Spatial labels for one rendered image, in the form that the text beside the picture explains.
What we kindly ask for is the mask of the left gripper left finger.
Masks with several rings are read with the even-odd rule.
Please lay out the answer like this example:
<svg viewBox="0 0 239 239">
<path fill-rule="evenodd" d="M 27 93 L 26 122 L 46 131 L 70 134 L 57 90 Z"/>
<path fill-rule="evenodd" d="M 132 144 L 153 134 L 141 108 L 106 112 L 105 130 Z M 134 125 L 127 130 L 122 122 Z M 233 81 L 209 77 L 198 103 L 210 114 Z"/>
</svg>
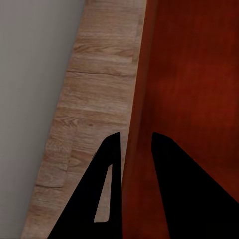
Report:
<svg viewBox="0 0 239 239">
<path fill-rule="evenodd" d="M 120 132 L 104 139 L 47 239 L 122 239 Z M 112 165 L 110 215 L 95 222 L 108 167 Z"/>
</svg>

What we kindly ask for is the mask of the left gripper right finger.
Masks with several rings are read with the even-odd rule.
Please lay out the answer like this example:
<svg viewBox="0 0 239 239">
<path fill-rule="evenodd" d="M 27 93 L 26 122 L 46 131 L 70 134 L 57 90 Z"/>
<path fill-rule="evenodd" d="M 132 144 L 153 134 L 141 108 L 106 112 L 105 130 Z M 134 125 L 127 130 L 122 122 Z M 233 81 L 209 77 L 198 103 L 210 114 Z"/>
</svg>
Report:
<svg viewBox="0 0 239 239">
<path fill-rule="evenodd" d="M 171 138 L 151 151 L 170 239 L 239 239 L 239 203 Z"/>
</svg>

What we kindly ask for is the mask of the storage box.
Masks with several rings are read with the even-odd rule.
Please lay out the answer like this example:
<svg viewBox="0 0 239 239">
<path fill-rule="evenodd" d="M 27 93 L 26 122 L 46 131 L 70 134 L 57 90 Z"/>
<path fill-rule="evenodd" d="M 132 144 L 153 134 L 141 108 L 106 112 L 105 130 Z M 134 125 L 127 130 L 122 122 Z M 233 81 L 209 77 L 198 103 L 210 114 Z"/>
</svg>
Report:
<svg viewBox="0 0 239 239">
<path fill-rule="evenodd" d="M 122 178 L 122 239 L 170 239 L 151 151 L 174 140 L 239 203 L 239 0 L 147 0 Z"/>
</svg>

